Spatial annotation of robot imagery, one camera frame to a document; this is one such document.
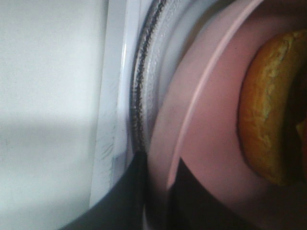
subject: white wall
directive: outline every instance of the white wall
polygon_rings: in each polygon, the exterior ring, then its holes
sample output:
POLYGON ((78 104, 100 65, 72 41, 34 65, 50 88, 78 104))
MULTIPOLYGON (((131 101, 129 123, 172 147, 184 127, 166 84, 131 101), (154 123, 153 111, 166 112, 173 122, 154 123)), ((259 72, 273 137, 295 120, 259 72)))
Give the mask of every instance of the white wall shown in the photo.
POLYGON ((89 206, 107 1, 0 1, 0 229, 89 206))

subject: pink plate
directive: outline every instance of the pink plate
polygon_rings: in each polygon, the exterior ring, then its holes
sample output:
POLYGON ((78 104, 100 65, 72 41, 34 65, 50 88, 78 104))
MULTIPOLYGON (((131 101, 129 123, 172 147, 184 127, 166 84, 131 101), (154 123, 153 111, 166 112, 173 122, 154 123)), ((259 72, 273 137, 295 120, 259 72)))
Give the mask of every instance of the pink plate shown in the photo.
POLYGON ((236 127, 240 87, 258 48, 301 28, 307 28, 305 0, 237 0, 191 46, 158 114, 148 156, 147 214, 160 228, 181 157, 204 188, 255 226, 307 229, 307 186, 277 187, 257 176, 244 162, 236 127))

